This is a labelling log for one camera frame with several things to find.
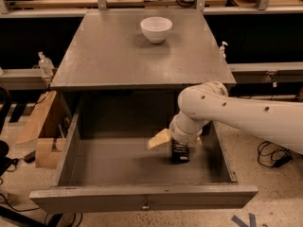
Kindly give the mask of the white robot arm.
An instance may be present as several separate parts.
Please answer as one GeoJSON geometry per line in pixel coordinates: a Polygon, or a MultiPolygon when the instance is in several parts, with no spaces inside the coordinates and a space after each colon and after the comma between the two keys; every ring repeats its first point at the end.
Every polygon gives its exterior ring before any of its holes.
{"type": "Polygon", "coordinates": [[[218,121],[303,153],[302,103],[234,98],[223,84],[211,81],[184,89],[178,107],[169,127],[149,140],[149,149],[172,142],[195,144],[203,126],[218,121]]]}

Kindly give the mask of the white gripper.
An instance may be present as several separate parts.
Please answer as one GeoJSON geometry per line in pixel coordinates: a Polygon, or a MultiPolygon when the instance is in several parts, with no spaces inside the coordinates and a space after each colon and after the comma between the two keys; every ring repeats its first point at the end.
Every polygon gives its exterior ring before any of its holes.
{"type": "Polygon", "coordinates": [[[167,147],[171,145],[172,139],[179,144],[192,144],[201,146],[202,140],[199,137],[203,132],[203,127],[209,120],[196,120],[188,115],[179,112],[169,123],[169,129],[162,129],[148,142],[148,149],[167,147]]]}

